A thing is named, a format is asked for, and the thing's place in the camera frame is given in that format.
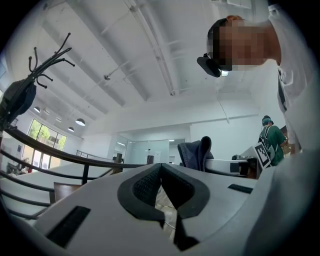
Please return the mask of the large glass window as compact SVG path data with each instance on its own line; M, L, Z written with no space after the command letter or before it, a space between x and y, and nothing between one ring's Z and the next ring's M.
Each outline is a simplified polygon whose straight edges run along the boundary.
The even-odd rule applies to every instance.
M64 150L67 140L67 137L65 135L62 135L61 133L50 129L36 119L33 119L31 123L28 131L28 136L46 146L60 151ZM61 165L61 160L59 158L50 156L27 145L24 147L23 157L26 158L33 166L45 170L56 168Z

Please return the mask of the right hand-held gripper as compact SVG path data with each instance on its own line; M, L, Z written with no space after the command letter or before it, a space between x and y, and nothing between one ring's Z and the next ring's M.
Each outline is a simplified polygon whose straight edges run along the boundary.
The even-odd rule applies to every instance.
M258 179L261 172L271 165L268 153L261 142L250 146L246 151L240 154L241 158L246 160L222 160L207 159L204 164L204 170L207 173L245 177L249 170L249 159L253 159L255 163L255 179Z

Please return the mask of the person's white shirt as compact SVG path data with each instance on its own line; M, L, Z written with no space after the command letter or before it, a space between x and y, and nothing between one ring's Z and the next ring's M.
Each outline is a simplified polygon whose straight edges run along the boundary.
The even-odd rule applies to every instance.
M316 58L305 37L277 0L268 0L269 21L277 35L281 62L278 65L277 100L287 128L288 143L296 153L301 150L295 130L286 111L293 105L318 71Z

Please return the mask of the dark blue cloth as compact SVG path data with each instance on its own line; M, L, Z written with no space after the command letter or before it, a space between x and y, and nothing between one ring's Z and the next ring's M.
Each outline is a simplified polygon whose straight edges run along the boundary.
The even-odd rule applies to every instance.
M214 159L211 153L212 141L208 136L194 142L183 142L177 145L182 165L189 169L205 171L206 160Z

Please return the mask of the black coat rack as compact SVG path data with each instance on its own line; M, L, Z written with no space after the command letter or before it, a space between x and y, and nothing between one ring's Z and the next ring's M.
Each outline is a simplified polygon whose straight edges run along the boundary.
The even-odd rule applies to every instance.
M51 77L49 77L48 75L44 74L44 72L51 66L54 66L58 63L61 63L61 62L66 62L68 63L69 65L71 66L75 66L75 64L73 64L72 62L70 62L69 60L67 60L66 58L63 57L64 54L68 53L72 48L71 47L68 47L67 49L63 50L63 47L65 46L67 40L69 39L71 33L69 32L66 36L66 38L64 39L61 47L54 52L54 54L48 58L47 60L45 60L42 64L38 64L38 52L37 52L37 48L35 47L34 48L34 56L35 56L35 65L34 67L31 66L32 64L32 59L33 57L30 56L28 58L28 68L29 68L29 74L26 78L23 78L21 80L25 80L25 79L32 79L33 82L34 82L34 85L36 86L36 89L37 87L42 87L44 89L47 89L48 86L39 82L39 78L40 77L45 77L46 79L48 79L49 81L53 81L53 79ZM7 126L5 129L0 129L0 133L3 132L4 130L8 129L9 127L11 126L11 124L9 126Z

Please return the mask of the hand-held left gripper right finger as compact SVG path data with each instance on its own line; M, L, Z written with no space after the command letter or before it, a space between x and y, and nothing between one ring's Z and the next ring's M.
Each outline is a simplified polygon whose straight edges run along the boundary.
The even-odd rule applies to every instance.
M185 251L207 239L240 209L257 180L161 165L161 185L177 211L174 244Z

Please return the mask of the dark hanging bag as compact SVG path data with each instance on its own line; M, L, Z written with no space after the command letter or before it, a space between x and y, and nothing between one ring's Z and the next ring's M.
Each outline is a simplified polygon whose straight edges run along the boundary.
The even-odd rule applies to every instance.
M15 81L6 89L0 101L0 130L30 108L36 92L37 87L30 78Z

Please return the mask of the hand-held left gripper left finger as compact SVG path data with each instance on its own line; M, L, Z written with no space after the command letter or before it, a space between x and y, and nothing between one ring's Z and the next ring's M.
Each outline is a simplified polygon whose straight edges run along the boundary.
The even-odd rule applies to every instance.
M171 256L176 247L157 221L139 220L118 201L120 184L148 169L137 167L95 179L53 204L34 227L47 236L76 206L90 210L66 251L73 256Z

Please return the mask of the thin black balcony railing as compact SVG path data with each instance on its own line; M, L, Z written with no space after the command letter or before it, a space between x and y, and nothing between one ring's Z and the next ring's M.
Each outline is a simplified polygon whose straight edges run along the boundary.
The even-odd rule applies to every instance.
M83 152L80 150L76 151L76 156L86 158L86 159L93 159L93 160L97 160L97 161L113 162L112 159L96 156L96 155L89 154L89 153L86 153L86 152Z

